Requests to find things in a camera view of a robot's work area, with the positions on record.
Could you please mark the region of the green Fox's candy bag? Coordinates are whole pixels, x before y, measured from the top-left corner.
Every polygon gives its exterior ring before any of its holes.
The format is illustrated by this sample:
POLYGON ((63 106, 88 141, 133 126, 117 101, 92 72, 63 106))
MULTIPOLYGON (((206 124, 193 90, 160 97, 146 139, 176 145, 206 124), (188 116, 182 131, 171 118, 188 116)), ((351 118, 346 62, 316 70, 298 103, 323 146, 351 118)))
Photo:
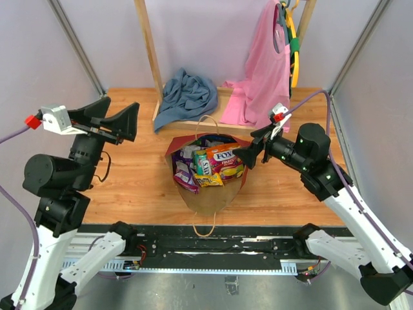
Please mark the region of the green Fox's candy bag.
POLYGON ((206 150, 197 150, 194 152, 194 166, 197 175, 211 176, 212 168, 207 156, 206 150))

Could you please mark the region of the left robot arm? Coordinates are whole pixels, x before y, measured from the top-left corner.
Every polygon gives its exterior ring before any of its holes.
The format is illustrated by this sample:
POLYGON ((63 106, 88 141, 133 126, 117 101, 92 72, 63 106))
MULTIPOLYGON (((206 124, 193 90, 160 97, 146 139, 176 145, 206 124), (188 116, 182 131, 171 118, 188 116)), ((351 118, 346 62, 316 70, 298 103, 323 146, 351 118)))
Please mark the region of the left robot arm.
POLYGON ((26 129, 43 127, 72 135, 74 142, 67 158, 36 154, 25 165, 23 188, 39 198, 35 215, 28 217, 33 246, 17 289, 1 300, 2 309, 71 309, 84 286, 110 260, 137 251, 137 230, 117 222, 74 265, 63 267, 90 203, 85 192, 92 188, 105 144, 136 138, 139 104, 107 116, 110 102, 104 97, 75 110, 45 106, 26 119, 26 129))

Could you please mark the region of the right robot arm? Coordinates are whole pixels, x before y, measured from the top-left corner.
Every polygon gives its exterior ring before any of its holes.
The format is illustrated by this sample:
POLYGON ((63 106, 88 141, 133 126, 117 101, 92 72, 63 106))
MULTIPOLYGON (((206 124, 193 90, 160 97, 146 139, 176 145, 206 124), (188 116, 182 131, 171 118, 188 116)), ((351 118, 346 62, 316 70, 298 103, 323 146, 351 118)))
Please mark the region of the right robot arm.
POLYGON ((263 162, 276 158, 298 171, 304 187, 341 218, 361 245, 358 249, 341 242, 309 223, 294 234, 296 256, 327 259, 359 280, 366 294, 381 305, 389 305, 412 285, 412 251, 381 223, 352 179, 334 162, 330 137, 322 126, 300 126, 296 141, 285 139, 275 125, 251 135, 250 145, 234 154, 249 169, 263 153, 263 162))

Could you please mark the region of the yellow M&M's packet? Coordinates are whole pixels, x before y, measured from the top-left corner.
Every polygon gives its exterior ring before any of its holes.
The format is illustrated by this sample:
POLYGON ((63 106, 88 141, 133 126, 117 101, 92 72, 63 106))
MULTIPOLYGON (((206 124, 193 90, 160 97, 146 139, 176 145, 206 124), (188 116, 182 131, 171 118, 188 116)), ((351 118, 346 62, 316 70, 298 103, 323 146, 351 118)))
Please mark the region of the yellow M&M's packet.
POLYGON ((213 175, 195 174, 194 178, 201 187, 224 186, 223 181, 218 173, 213 175))

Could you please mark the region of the brown red paper bag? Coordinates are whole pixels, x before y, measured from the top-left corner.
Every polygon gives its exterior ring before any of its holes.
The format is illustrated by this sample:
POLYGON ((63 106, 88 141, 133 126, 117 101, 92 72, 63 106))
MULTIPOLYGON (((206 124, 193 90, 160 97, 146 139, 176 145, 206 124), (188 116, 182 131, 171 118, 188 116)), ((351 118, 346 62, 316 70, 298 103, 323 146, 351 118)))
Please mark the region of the brown red paper bag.
MULTIPOLYGON (((177 166, 173 162, 173 154, 183 147, 193 145, 200 138, 208 135, 207 132, 199 133, 199 124, 205 118, 213 119, 212 116, 201 116, 197 121, 195 127, 195 134, 191 136, 178 136, 172 139, 168 149, 165 153, 165 161, 171 173, 171 178, 174 178, 177 166)), ((206 234, 201 234, 197 230, 194 222, 191 223, 194 233, 201 238, 209 237, 216 227, 216 215, 222 211, 225 207, 228 207, 234 198, 238 195, 239 191, 244 186, 247 180, 248 169, 242 173, 242 175, 232 181, 224 183, 224 185, 215 185, 209 187, 198 187, 197 192, 192 192, 185 189, 177 180, 174 180, 174 185, 177 187, 180 196, 185 202, 186 206, 194 212, 195 218, 198 214, 201 216, 212 216, 213 223, 210 231, 206 234)))

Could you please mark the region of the orange Fox's fruits bag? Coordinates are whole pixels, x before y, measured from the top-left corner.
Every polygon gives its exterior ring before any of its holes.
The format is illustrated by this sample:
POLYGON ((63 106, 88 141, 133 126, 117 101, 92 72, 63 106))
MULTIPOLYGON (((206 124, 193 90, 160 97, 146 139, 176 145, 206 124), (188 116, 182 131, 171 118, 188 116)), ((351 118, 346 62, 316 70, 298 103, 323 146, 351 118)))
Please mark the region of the orange Fox's fruits bag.
POLYGON ((243 162, 233 153, 239 148, 239 143, 226 143, 206 150, 212 172, 218 173, 225 183, 240 178, 244 173, 243 162))

